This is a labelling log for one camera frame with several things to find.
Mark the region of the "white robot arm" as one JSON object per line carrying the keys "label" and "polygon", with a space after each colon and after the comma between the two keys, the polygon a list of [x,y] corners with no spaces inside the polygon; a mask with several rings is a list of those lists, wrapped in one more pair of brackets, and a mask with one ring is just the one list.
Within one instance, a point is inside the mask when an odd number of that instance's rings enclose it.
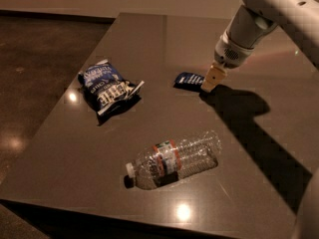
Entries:
{"label": "white robot arm", "polygon": [[242,0],[243,4],[220,36],[214,59],[201,88],[211,92],[252,54],[258,42],[281,28],[319,67],[319,3],[315,0]]}

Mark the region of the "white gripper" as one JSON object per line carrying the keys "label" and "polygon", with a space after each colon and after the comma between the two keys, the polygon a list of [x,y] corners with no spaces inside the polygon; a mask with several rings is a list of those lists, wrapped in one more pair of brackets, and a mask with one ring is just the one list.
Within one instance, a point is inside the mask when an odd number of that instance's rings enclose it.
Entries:
{"label": "white gripper", "polygon": [[201,85],[201,89],[210,93],[227,76],[224,69],[234,69],[240,67],[252,54],[253,49],[247,49],[235,44],[224,32],[214,49],[214,61],[207,71]]}

